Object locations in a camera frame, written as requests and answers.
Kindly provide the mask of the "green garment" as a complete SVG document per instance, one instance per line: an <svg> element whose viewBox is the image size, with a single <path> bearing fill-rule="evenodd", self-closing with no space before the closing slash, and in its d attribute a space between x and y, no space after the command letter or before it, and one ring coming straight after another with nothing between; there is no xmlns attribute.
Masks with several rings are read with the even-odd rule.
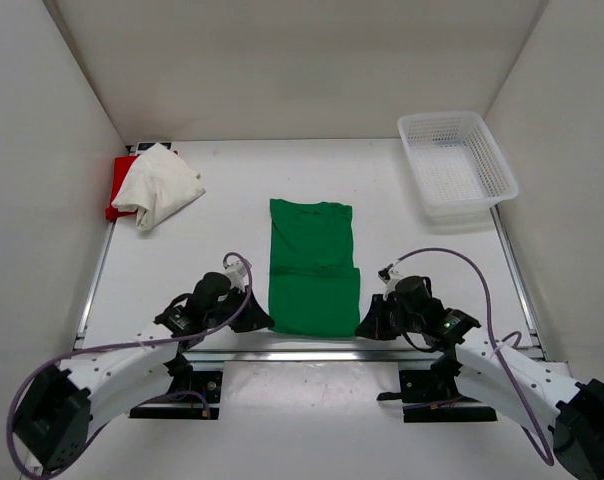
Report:
<svg viewBox="0 0 604 480"><path fill-rule="evenodd" d="M353 336L360 323L361 286L354 264L353 208L272 199L270 216L271 330L320 339Z"/></svg>

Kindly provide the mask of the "white t shirt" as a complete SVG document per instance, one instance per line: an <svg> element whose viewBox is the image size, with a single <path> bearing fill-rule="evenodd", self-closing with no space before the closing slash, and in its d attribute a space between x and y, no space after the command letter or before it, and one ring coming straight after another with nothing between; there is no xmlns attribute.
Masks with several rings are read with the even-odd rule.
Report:
<svg viewBox="0 0 604 480"><path fill-rule="evenodd" d="M205 193L200 173L159 145L137 156L112 206L135 211L136 228L148 232Z"/></svg>

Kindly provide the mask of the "red t shirt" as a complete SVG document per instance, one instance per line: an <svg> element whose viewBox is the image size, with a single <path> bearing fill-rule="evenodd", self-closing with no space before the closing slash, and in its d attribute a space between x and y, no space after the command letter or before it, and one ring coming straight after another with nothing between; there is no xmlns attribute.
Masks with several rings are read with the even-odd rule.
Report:
<svg viewBox="0 0 604 480"><path fill-rule="evenodd" d="M116 207L112 206L112 202L115 199L115 197L118 195L118 193L121 189L121 186L124 182L124 179L126 178L126 175L128 174L129 169L131 168L132 164L134 163L134 161L136 159L137 159L137 155L121 156L121 157L116 157L114 159L113 181L112 181L112 187L111 187L111 193L110 193L110 200L109 200L109 205L105 209L105 218L109 222L116 221L118 218L130 216L135 213L135 211L133 211L133 212L120 211Z"/></svg>

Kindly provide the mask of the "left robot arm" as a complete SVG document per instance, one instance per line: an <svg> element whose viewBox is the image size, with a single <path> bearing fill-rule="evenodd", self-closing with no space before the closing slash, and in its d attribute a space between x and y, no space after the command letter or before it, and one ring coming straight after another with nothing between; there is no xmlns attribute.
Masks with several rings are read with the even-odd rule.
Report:
<svg viewBox="0 0 604 480"><path fill-rule="evenodd" d="M68 469L114 418L147 403L200 398L184 354L230 327L269 328L272 319L253 294L250 269L235 264L208 272L176 297L129 342L62 354L37 367L18 388L6 420L6 444L24 471L21 442L51 479Z"/></svg>

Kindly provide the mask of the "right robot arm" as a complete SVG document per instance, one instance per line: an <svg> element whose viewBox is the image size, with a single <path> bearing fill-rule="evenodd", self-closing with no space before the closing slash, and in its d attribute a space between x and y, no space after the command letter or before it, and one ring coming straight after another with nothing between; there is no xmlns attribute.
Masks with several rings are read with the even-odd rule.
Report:
<svg viewBox="0 0 604 480"><path fill-rule="evenodd" d="M407 418L431 420L436 408L456 400L480 402L549 444L553 457L577 479L604 479L604 383L554 372L518 352L506 339L434 297L427 277L403 277L386 268L385 285L356 334L392 340L419 334L437 359L425 370L404 371L397 399Z"/></svg>

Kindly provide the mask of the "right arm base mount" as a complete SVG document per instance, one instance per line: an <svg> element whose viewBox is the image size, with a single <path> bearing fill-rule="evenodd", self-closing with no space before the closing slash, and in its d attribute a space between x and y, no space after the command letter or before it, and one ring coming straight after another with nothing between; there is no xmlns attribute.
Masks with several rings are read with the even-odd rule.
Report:
<svg viewBox="0 0 604 480"><path fill-rule="evenodd" d="M452 370L422 363L398 366L399 389L378 394L377 402L399 402L404 423L489 423L496 411L462 395Z"/></svg>

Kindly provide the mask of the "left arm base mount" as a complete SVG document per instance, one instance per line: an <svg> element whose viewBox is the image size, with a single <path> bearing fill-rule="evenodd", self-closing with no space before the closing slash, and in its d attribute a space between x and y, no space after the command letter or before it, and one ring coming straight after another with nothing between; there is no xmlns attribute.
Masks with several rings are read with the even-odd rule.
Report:
<svg viewBox="0 0 604 480"><path fill-rule="evenodd" d="M218 420L223 386L222 363L192 363L172 381L165 397L132 408L131 419Z"/></svg>

